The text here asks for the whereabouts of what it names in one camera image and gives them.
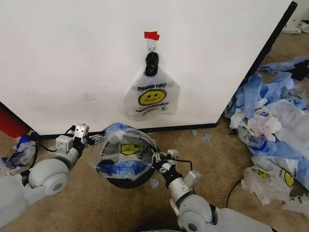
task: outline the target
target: smiley face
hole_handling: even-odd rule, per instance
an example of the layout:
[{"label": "smiley face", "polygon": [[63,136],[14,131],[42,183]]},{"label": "smiley face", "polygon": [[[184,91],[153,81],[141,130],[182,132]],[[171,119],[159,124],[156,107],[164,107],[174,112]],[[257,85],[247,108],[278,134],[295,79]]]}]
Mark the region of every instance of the smiley face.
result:
[{"label": "smiley face", "polygon": [[124,155],[132,155],[135,154],[145,148],[144,145],[137,144],[121,144],[120,152]]},{"label": "smiley face", "polygon": [[151,105],[162,101],[166,97],[164,90],[149,90],[139,97],[140,105]]}]

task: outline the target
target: floor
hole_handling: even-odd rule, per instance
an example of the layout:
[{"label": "floor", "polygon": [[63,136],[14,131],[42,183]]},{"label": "floor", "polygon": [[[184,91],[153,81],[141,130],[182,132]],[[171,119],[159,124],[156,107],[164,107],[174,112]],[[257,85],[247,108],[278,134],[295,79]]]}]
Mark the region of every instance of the floor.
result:
[{"label": "floor", "polygon": [[[264,63],[284,61],[299,55],[309,58],[309,34],[282,34]],[[306,78],[302,82],[309,89]],[[151,133],[158,147],[166,151],[176,149],[180,158],[190,159],[193,168],[202,174],[196,192],[209,203],[224,207],[231,187],[243,175],[243,170],[252,165],[250,152],[236,136],[228,135],[228,120],[221,118],[217,128],[191,131]],[[201,137],[211,135],[205,143]],[[11,154],[14,141],[0,132],[0,154]],[[159,187],[151,189],[149,182],[135,189],[119,189],[106,179],[100,178],[87,164],[93,149],[87,149],[69,175],[65,190],[30,206],[26,212],[1,232],[135,232],[149,229],[178,229],[176,217],[169,205],[169,191],[163,178]],[[51,158],[40,151],[39,159]],[[179,164],[184,175],[189,165]],[[233,191],[229,207],[252,217],[279,232],[308,231],[309,219],[304,215],[282,210],[278,202],[262,206],[254,194],[239,185]]]}]

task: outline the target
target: plastic debris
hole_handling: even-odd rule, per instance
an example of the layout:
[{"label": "plastic debris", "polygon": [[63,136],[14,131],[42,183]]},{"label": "plastic debris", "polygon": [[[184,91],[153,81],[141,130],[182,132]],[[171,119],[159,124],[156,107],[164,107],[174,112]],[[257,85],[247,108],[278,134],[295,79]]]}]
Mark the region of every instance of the plastic debris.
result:
[{"label": "plastic debris", "polygon": [[290,19],[282,32],[286,34],[309,33],[309,24],[301,20]]},{"label": "plastic debris", "polygon": [[306,61],[305,56],[296,57],[292,60],[281,62],[281,63],[270,63],[262,65],[258,68],[258,71],[267,71],[269,74],[279,73],[281,71],[288,71],[295,68],[296,64]]},{"label": "plastic debris", "polygon": [[211,135],[210,134],[205,134],[203,137],[202,137],[202,140],[205,142],[205,143],[209,143],[211,141]]},{"label": "plastic debris", "polygon": [[196,130],[191,130],[191,132],[192,132],[192,134],[193,134],[194,137],[197,136],[197,131],[196,131]]},{"label": "plastic debris", "polygon": [[180,143],[182,146],[184,146],[184,145],[183,145],[183,138],[182,138],[181,136],[178,137],[178,141],[179,141],[179,143]]},{"label": "plastic debris", "polygon": [[160,182],[157,179],[150,178],[150,186],[152,189],[158,187]]}]

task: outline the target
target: adhesive hook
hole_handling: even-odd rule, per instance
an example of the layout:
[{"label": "adhesive hook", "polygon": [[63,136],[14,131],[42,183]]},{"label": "adhesive hook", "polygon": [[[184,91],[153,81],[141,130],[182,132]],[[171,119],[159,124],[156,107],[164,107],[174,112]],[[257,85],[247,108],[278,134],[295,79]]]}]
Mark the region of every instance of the adhesive hook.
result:
[{"label": "adhesive hook", "polygon": [[150,46],[149,47],[149,51],[154,52],[154,50],[155,50],[155,46]]}]

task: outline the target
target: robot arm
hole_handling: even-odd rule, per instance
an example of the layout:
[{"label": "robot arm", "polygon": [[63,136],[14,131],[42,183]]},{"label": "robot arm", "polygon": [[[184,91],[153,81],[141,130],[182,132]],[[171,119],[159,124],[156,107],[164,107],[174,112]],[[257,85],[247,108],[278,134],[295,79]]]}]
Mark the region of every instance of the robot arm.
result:
[{"label": "robot arm", "polygon": [[193,187],[201,174],[190,171],[183,178],[176,171],[176,150],[168,150],[167,154],[153,151],[153,154],[153,167],[163,175],[166,187],[171,192],[170,205],[181,229],[187,232],[275,232],[271,227],[232,209],[210,205],[204,198],[194,194]]},{"label": "robot arm", "polygon": [[0,177],[0,228],[19,217],[38,200],[60,192],[68,174],[82,155],[83,149],[102,141],[102,136],[88,136],[89,126],[77,124],[73,138],[61,135],[56,139],[53,159],[45,159],[27,175]]}]

